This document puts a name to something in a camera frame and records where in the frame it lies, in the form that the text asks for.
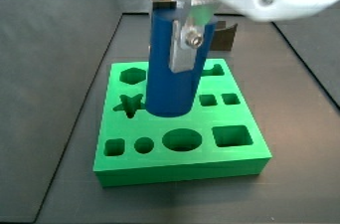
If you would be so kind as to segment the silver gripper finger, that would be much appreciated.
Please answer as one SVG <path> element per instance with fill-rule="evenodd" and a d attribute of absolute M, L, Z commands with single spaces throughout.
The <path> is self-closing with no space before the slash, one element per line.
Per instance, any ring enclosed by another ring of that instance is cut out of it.
<path fill-rule="evenodd" d="M 196 52 L 204 43 L 204 27 L 216 8 L 216 0 L 179 0 L 170 46 L 170 69 L 174 73 L 194 69 Z"/>

